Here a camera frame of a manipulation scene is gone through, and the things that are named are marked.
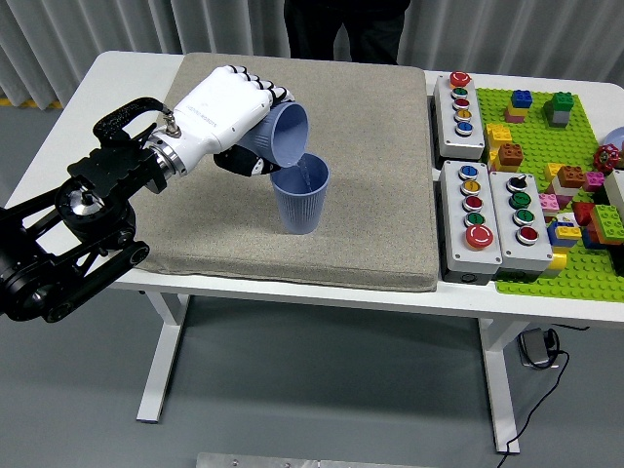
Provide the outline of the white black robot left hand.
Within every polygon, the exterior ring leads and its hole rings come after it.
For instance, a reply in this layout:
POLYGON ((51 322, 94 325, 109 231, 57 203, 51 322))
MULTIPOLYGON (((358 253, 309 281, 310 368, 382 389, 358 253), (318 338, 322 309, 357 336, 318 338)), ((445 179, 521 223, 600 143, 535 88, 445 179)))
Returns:
POLYGON ((154 140, 173 171, 182 176, 208 154, 234 174, 269 174, 280 165, 241 147, 239 141, 273 108, 291 101, 288 89, 261 80, 244 66, 220 66, 175 106, 154 140))

